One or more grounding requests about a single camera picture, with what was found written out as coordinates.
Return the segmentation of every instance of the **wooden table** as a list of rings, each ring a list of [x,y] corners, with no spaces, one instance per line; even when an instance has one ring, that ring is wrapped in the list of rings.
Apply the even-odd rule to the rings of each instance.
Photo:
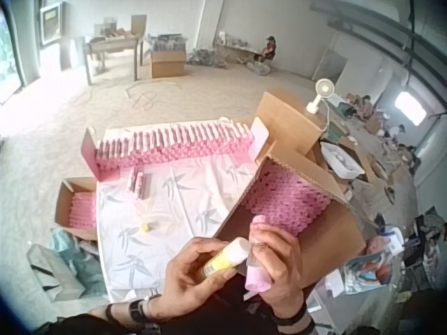
[[[100,40],[95,43],[86,43],[83,47],[83,53],[85,72],[87,74],[87,82],[89,83],[89,86],[91,86],[91,77],[87,56],[93,54],[103,54],[104,52],[118,52],[126,49],[133,49],[133,80],[138,80],[138,44],[140,44],[140,66],[142,66],[142,36],[133,36],[128,38],[110,38],[107,40]]]

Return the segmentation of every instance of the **cable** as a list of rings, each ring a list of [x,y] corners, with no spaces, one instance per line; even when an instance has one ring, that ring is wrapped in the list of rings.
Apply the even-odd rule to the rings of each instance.
[[[326,120],[326,125],[325,125],[325,127],[323,128],[323,133],[325,133],[326,131],[327,131],[327,129],[329,128],[329,122],[330,122],[330,120],[329,120],[329,118],[330,118],[330,109],[329,109],[329,105],[328,105],[328,103],[326,102],[326,100],[325,99],[321,99],[323,102],[324,102],[324,104],[326,105],[326,110],[328,111],[328,118],[327,118],[327,120]]]

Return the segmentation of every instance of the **glue stick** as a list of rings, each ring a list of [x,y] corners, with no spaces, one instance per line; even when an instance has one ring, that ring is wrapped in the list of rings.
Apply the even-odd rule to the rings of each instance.
[[[243,237],[236,237],[233,242],[222,249],[211,260],[198,270],[198,279],[204,280],[220,270],[235,267],[247,259],[250,252],[250,242]]]
[[[265,215],[257,215],[253,218],[252,224],[266,223],[267,218]],[[251,245],[259,244],[259,242],[250,237]],[[245,288],[254,292],[265,292],[272,287],[272,279],[263,268],[262,264],[256,259],[253,253],[250,251],[247,258],[247,277],[245,279]]]

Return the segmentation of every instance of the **small yellow object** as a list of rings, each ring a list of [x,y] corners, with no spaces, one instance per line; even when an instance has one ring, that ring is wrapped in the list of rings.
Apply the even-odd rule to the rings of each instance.
[[[142,223],[141,224],[141,230],[143,232],[149,232],[151,230],[150,226],[147,223]]]

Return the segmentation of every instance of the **finger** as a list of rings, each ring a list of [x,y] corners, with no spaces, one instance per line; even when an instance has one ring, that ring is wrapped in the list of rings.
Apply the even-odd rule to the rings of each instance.
[[[254,223],[251,225],[251,229],[276,232],[284,241],[287,241],[292,245],[298,243],[298,239],[296,237],[276,225],[269,225],[267,223]]]
[[[237,271],[233,268],[218,271],[212,276],[207,277],[202,283],[190,289],[194,300],[203,304],[217,290],[220,290],[227,281],[236,275]]]
[[[252,251],[274,282],[281,282],[287,277],[287,266],[268,246],[255,245]]]
[[[174,257],[173,262],[183,265],[190,265],[198,259],[202,253],[213,253],[220,251],[228,242],[218,239],[206,239],[203,237],[194,237],[188,244]]]
[[[267,244],[269,248],[287,263],[295,262],[294,245],[285,241],[278,233],[268,230],[253,230],[251,231],[250,237],[254,238],[257,242]]]

